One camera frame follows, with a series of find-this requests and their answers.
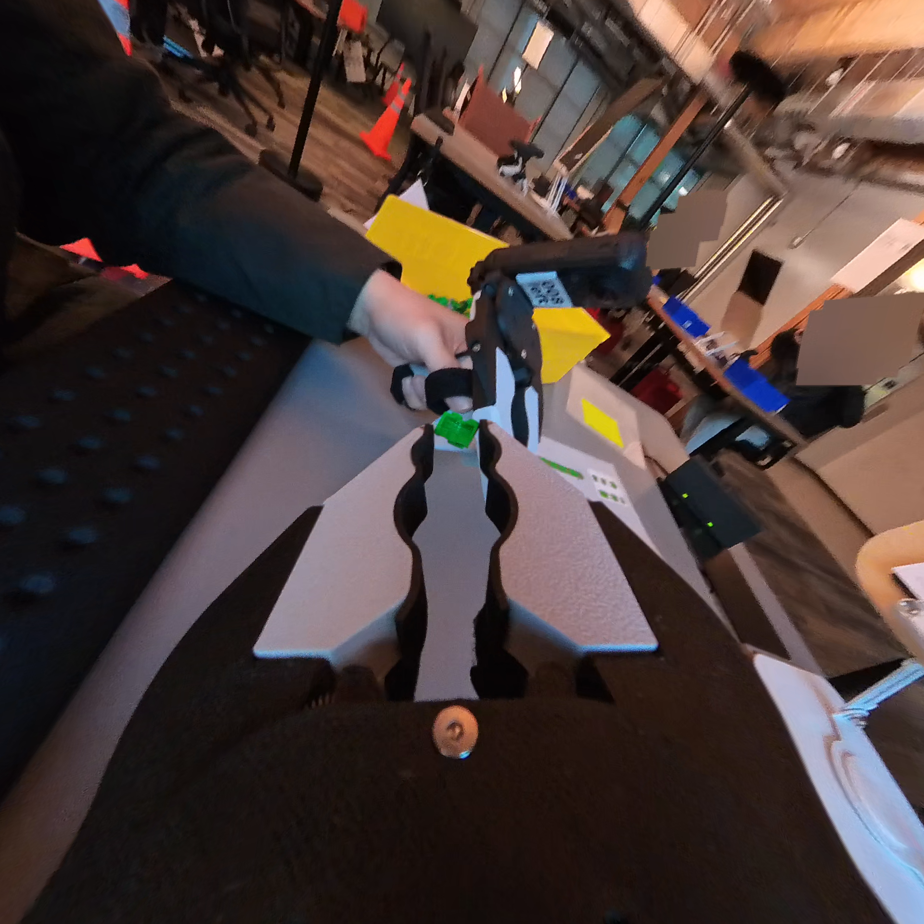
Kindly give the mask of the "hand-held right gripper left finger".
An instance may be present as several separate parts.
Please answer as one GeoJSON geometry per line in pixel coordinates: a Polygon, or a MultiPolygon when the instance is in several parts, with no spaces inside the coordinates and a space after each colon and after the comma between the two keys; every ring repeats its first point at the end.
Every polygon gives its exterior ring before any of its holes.
{"type": "Polygon", "coordinates": [[[412,431],[316,514],[252,652],[372,672],[388,699],[412,699],[428,621],[414,534],[428,513],[432,426],[412,431]]]}

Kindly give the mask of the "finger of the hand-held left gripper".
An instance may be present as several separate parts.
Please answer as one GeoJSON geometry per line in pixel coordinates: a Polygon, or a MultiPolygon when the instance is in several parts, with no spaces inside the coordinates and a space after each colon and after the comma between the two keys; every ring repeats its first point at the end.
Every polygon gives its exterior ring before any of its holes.
{"type": "Polygon", "coordinates": [[[514,375],[501,348],[479,347],[472,353],[472,419],[492,422],[514,433],[514,375]]]}
{"type": "Polygon", "coordinates": [[[539,450],[541,424],[543,419],[543,391],[541,384],[533,381],[514,381],[514,397],[511,402],[512,435],[532,454],[539,450]]]}

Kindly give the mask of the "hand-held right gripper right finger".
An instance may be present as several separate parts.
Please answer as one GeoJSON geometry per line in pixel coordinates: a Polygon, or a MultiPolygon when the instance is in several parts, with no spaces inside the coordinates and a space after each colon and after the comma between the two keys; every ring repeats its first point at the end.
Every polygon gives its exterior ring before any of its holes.
{"type": "Polygon", "coordinates": [[[474,625],[470,677],[479,698],[521,697],[549,665],[569,671],[594,656],[656,652],[613,530],[656,548],[496,424],[479,424],[478,455],[485,511],[498,531],[474,625]]]}

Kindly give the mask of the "green studded toy brick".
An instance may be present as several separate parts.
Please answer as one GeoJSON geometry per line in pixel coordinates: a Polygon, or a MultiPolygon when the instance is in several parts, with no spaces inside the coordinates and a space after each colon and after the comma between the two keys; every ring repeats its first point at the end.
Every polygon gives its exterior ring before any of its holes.
{"type": "Polygon", "coordinates": [[[479,433],[479,421],[445,411],[433,424],[435,445],[448,451],[466,452],[479,433]]]}

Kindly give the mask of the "yellow plastic bin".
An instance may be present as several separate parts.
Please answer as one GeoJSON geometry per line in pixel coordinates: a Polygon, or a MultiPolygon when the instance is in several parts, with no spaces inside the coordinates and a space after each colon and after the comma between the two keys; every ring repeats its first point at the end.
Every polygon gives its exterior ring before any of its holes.
{"type": "MultiPolygon", "coordinates": [[[[457,302],[470,296],[472,268],[493,251],[508,248],[497,238],[396,196],[386,198],[366,237],[400,263],[405,285],[425,296],[457,302]]],[[[558,382],[610,336],[564,295],[553,295],[549,304],[537,306],[534,320],[545,385],[558,382]]]]}

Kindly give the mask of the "person's left forearm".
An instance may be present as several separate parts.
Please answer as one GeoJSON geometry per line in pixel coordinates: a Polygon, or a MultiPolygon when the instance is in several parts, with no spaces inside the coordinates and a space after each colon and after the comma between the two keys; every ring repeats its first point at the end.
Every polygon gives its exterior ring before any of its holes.
{"type": "Polygon", "coordinates": [[[80,238],[329,342],[409,318],[399,265],[181,114],[96,2],[2,2],[2,289],[80,238]]]}

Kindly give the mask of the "black white desk device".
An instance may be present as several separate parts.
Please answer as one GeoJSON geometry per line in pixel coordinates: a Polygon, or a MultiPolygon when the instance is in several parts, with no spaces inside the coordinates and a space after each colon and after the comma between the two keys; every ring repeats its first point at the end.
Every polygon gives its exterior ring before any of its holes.
{"type": "Polygon", "coordinates": [[[509,179],[521,186],[526,183],[526,165],[534,158],[542,158],[544,151],[529,141],[511,140],[510,153],[499,156],[496,169],[500,177],[509,179]]]}

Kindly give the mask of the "grey desk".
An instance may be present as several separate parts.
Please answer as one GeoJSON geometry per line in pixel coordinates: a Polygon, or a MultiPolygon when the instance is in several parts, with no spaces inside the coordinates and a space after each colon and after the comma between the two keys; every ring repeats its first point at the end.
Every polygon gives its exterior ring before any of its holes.
{"type": "MultiPolygon", "coordinates": [[[[610,461],[654,546],[731,631],[727,609],[694,564],[652,472],[686,460],[671,426],[604,382],[603,409],[633,418],[629,458],[566,411],[571,375],[545,387],[551,438],[610,461]]],[[[76,837],[103,773],[146,688],[194,621],[298,514],[323,502],[424,417],[387,394],[390,372],[362,340],[313,343],[253,435],[134,603],[88,677],[2,803],[2,922],[19,922],[76,837]]],[[[744,546],[730,553],[772,626],[778,649],[816,675],[821,666],[744,546]]]]}

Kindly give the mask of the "person's left hand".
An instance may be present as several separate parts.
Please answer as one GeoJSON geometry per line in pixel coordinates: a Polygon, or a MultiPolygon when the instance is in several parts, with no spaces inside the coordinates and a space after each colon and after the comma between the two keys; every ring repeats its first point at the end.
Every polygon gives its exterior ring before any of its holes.
{"type": "Polygon", "coordinates": [[[468,349],[466,326],[466,318],[384,270],[364,284],[347,322],[392,367],[410,364],[426,374],[460,367],[459,356],[468,349]]]}

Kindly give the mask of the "clear sheet with yellow square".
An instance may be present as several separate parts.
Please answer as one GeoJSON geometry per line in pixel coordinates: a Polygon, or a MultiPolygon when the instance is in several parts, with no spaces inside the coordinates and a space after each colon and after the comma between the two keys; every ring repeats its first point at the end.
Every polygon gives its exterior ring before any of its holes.
{"type": "Polygon", "coordinates": [[[646,469],[639,416],[627,392],[582,363],[569,373],[565,399],[566,411],[574,421],[646,469]]]}

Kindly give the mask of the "instruction booklet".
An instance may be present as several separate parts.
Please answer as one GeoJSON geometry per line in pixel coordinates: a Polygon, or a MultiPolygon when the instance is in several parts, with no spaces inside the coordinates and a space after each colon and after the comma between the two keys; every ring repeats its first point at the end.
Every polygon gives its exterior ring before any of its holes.
{"type": "Polygon", "coordinates": [[[539,438],[538,457],[547,467],[576,487],[591,502],[602,502],[650,547],[651,536],[633,504],[625,483],[612,463],[590,456],[550,437],[539,438]]]}

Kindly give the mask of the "blue bin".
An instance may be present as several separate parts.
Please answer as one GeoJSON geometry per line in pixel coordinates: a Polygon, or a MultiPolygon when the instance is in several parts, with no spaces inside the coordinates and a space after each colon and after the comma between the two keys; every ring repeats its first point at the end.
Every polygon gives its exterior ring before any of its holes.
{"type": "Polygon", "coordinates": [[[789,398],[759,370],[753,369],[744,357],[731,363],[723,371],[723,376],[747,401],[764,413],[778,413],[789,403],[789,398]]]}
{"type": "Polygon", "coordinates": [[[693,339],[699,339],[710,332],[710,325],[676,296],[667,298],[663,311],[679,329],[693,339]]]}

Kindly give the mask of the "red container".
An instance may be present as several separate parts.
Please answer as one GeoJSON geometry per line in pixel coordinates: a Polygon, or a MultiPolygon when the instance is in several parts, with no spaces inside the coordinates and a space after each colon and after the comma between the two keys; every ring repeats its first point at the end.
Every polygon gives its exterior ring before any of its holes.
{"type": "Polygon", "coordinates": [[[661,367],[648,372],[630,393],[661,415],[668,415],[683,398],[680,387],[661,367]]]}

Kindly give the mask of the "black box device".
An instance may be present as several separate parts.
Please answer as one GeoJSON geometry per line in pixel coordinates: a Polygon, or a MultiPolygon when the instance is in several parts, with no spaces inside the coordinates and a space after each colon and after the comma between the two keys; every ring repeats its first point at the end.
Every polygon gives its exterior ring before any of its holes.
{"type": "Polygon", "coordinates": [[[698,456],[660,479],[660,488],[676,524],[702,562],[761,533],[759,522],[698,456]]]}

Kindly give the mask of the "grey background table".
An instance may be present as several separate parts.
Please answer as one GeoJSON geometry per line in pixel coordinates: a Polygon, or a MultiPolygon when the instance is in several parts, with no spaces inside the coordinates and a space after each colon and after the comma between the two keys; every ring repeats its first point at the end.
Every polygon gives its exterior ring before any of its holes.
{"type": "Polygon", "coordinates": [[[436,150],[436,161],[448,164],[456,181],[481,206],[481,214],[493,214],[515,227],[524,240],[572,237],[558,214],[545,208],[532,192],[523,192],[513,180],[500,176],[497,156],[465,129],[455,128],[448,134],[426,115],[418,115],[410,132],[423,157],[436,150]]]}

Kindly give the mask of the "black round-headed pole stand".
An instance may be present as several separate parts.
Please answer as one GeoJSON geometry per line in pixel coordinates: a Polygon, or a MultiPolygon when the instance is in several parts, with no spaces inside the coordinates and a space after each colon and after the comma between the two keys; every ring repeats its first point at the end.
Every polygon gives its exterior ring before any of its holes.
{"type": "Polygon", "coordinates": [[[631,228],[640,232],[649,229],[653,219],[660,213],[664,204],[680,187],[687,174],[701,160],[702,156],[716,142],[720,134],[733,121],[733,117],[751,96],[756,96],[769,108],[779,106],[788,95],[788,86],[783,79],[772,69],[768,63],[755,54],[746,51],[736,51],[729,61],[733,83],[740,87],[733,101],[722,109],[716,117],[708,133],[687,156],[687,159],[677,169],[670,181],[661,189],[645,213],[637,217],[631,228]]]}

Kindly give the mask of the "black perforated mat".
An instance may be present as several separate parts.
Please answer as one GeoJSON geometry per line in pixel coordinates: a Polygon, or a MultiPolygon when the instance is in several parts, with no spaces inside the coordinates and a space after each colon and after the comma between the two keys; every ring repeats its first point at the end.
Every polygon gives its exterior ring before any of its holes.
{"type": "Polygon", "coordinates": [[[168,283],[2,375],[3,798],[309,342],[168,283]]]}

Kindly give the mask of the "white board stand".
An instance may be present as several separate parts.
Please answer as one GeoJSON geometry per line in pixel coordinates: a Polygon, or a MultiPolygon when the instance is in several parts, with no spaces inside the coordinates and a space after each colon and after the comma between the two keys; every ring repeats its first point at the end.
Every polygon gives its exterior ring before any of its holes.
{"type": "Polygon", "coordinates": [[[923,827],[865,730],[824,678],[749,653],[829,821],[886,915],[923,921],[923,827]]]}

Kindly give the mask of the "black pole stand with base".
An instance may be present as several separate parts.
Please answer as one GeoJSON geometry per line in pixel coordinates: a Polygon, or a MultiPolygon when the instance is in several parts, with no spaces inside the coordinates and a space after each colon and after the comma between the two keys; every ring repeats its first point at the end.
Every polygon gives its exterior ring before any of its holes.
{"type": "Polygon", "coordinates": [[[334,57],[334,50],[339,34],[338,23],[342,6],[342,1],[328,2],[327,13],[321,30],[319,48],[309,71],[308,86],[288,162],[285,163],[283,161],[283,157],[280,153],[268,148],[260,152],[258,161],[259,165],[265,170],[279,179],[282,179],[290,187],[314,202],[318,202],[321,198],[323,190],[322,181],[309,169],[303,166],[302,160],[309,129],[320,95],[321,84],[325,72],[329,68],[334,57]]]}

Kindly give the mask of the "wooden sheet board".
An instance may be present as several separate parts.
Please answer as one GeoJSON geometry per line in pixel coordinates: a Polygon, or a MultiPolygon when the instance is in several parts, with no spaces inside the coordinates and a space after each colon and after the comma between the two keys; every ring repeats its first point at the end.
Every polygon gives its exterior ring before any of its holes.
{"type": "Polygon", "coordinates": [[[898,526],[869,539],[860,549],[857,580],[895,639],[908,653],[922,657],[922,635],[898,613],[907,597],[895,579],[895,567],[923,563],[923,521],[898,526]]]}

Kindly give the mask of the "orange red object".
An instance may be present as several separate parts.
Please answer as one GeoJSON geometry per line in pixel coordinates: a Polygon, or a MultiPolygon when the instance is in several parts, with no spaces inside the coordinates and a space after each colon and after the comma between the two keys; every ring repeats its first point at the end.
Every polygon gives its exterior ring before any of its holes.
{"type": "Polygon", "coordinates": [[[137,264],[116,265],[114,263],[109,263],[103,260],[103,258],[97,252],[96,248],[94,248],[92,245],[92,242],[86,237],[67,244],[59,245],[59,248],[74,256],[77,256],[81,260],[89,260],[92,263],[99,264],[103,270],[118,271],[122,275],[130,274],[139,280],[144,280],[149,277],[149,274],[143,271],[137,264]]]}

